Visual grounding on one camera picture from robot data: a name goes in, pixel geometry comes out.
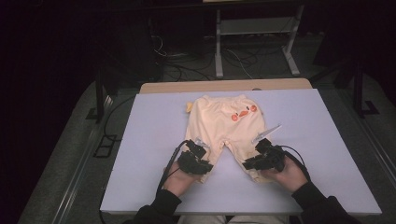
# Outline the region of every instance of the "person's left hand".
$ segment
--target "person's left hand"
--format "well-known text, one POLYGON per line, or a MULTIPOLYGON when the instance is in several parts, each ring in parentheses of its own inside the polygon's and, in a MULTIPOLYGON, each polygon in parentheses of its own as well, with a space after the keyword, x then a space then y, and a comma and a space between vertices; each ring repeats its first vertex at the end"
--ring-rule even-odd
POLYGON ((183 195, 193 182, 202 177, 201 175, 186 174, 184 171, 180 170, 177 161, 172 164, 169 175, 170 176, 168 176, 163 184, 163 188, 171 191, 177 197, 183 195))

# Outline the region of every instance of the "black sleeve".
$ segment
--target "black sleeve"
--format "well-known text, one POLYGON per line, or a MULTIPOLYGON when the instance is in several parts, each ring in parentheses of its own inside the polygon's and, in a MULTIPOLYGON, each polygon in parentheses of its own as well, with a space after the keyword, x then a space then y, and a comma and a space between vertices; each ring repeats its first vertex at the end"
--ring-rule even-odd
POLYGON ((141 207, 133 220, 127 220, 123 224, 173 224, 172 215, 180 203, 181 200, 176 195, 162 189, 151 205, 141 207))
POLYGON ((304 210, 301 213, 304 224, 360 223, 344 210, 335 197, 326 198, 312 182, 306 183, 291 196, 304 210))

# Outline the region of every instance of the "baby pants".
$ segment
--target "baby pants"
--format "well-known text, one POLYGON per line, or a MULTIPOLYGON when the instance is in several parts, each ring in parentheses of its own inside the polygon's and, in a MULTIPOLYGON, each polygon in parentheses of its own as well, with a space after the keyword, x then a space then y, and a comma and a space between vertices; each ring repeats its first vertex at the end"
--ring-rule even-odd
MULTIPOLYGON (((253 181, 267 182, 260 175, 260 171, 246 170, 242 165, 246 159, 260 154, 251 140, 264 131, 262 112, 245 95, 223 98, 205 95, 192 105, 186 139, 195 141, 199 138, 208 145, 210 148, 205 148, 203 160, 212 165, 216 165, 223 147, 226 146, 253 181)), ((200 182, 204 183, 209 175, 210 173, 205 174, 200 182)))

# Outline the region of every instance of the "person's arm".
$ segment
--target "person's arm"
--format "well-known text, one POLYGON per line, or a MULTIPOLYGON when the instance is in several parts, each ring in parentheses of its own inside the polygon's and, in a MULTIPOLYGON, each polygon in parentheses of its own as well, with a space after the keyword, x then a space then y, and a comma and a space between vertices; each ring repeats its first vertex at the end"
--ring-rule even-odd
POLYGON ((169 174, 154 202, 141 207, 133 220, 127 220, 123 224, 174 223, 172 215, 181 204, 178 197, 183 195, 200 176, 184 173, 179 169, 177 162, 173 163, 169 174))
POLYGON ((344 210, 335 197, 326 198, 312 182, 306 179, 301 169, 288 157, 285 157, 285 168, 282 172, 263 170, 262 175, 274 179, 292 193, 291 196, 303 208, 301 217, 305 224, 360 223, 344 210))

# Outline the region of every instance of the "hand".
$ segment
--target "hand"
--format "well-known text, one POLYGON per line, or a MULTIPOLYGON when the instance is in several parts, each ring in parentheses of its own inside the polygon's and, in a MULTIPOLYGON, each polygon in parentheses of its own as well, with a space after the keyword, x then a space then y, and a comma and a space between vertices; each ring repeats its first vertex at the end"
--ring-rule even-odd
POLYGON ((171 191, 177 197, 183 195, 193 182, 202 177, 201 175, 189 175, 180 170, 177 161, 172 164, 169 175, 163 188, 171 191))
POLYGON ((303 171, 294 163, 289 157, 285 156, 285 167, 282 172, 276 169, 261 170, 264 177, 273 179, 279 183, 283 188, 290 192, 294 192, 302 185, 308 182, 303 171))

